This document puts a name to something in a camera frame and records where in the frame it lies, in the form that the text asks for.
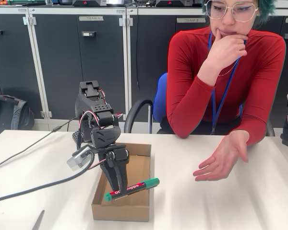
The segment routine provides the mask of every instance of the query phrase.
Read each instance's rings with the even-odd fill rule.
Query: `red sweater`
[[[230,71],[218,77],[214,87],[197,77],[208,55],[210,32],[210,27],[181,31],[169,44],[167,117],[173,131],[181,138],[186,138],[201,120],[212,121],[212,90],[215,88],[218,107],[231,74]],[[265,136],[286,45],[281,36],[270,32],[251,30],[248,38],[247,55],[239,60],[217,122],[235,119],[239,106],[245,102],[237,129],[249,132],[248,145],[251,145]],[[233,64],[223,69],[220,75],[232,67]]]

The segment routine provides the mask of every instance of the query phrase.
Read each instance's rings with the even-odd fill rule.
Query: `scissors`
[[[45,213],[45,211],[43,210],[39,214],[39,217],[37,218],[37,221],[36,221],[35,225],[33,226],[32,230],[38,230],[39,229],[39,226],[40,226],[40,223],[42,222],[42,218],[44,216],[44,213]]]

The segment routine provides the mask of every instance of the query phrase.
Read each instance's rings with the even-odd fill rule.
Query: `open palm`
[[[245,162],[246,142],[249,134],[244,130],[236,130],[225,136],[214,153],[202,162],[193,173],[196,181],[213,181],[227,178],[232,167],[240,156]]]

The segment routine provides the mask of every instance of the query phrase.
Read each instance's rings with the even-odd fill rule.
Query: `eyeglass frame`
[[[220,17],[220,18],[212,18],[212,17],[209,16],[209,14],[208,14],[208,9],[207,9],[207,5],[208,5],[208,2],[210,2],[210,1],[218,1],[218,2],[221,2],[221,3],[224,3],[224,4],[225,4],[226,10],[225,10],[225,12],[224,12],[224,14],[223,14],[222,17]],[[218,19],[222,19],[222,18],[225,16],[225,14],[226,14],[227,9],[230,8],[230,9],[231,9],[231,15],[232,15],[232,17],[233,17],[233,19],[234,19],[235,21],[241,22],[241,23],[247,23],[247,22],[249,22],[249,21],[254,17],[256,11],[258,11],[258,9],[259,9],[259,7],[256,8],[255,5],[254,5],[253,3],[250,3],[250,2],[237,2],[237,3],[235,3],[235,4],[233,5],[233,7],[228,7],[225,2],[219,1],[219,0],[209,0],[208,2],[204,4],[204,6],[206,7],[206,12],[207,12],[207,14],[208,14],[208,17],[209,17],[209,18],[212,18],[212,19],[217,19],[217,20],[218,20]],[[243,3],[245,3],[245,4],[252,4],[252,5],[254,6],[254,8],[255,8],[255,11],[254,11],[252,17],[251,17],[249,20],[247,20],[247,21],[239,21],[239,20],[235,19],[235,16],[234,16],[234,7],[235,7],[235,5],[237,5],[237,4],[243,4]]]

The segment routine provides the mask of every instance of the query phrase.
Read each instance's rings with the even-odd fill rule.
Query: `office chair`
[[[161,123],[162,118],[166,116],[167,111],[166,111],[166,93],[167,93],[167,78],[168,74],[164,73],[158,80],[158,86],[157,86],[157,92],[155,95],[154,103],[151,100],[145,99],[145,100],[138,100],[131,110],[129,111],[126,122],[125,122],[125,127],[124,127],[124,133],[131,133],[132,126],[134,123],[134,120],[136,116],[138,115],[140,109],[148,104],[148,112],[149,112],[149,117],[148,117],[148,129],[149,133],[152,133],[152,125],[153,125],[153,120],[154,119]],[[242,114],[242,105],[240,106],[240,114]],[[275,137],[275,132],[272,127],[272,124],[270,120],[268,119],[267,121],[267,132],[266,132],[267,137]]]

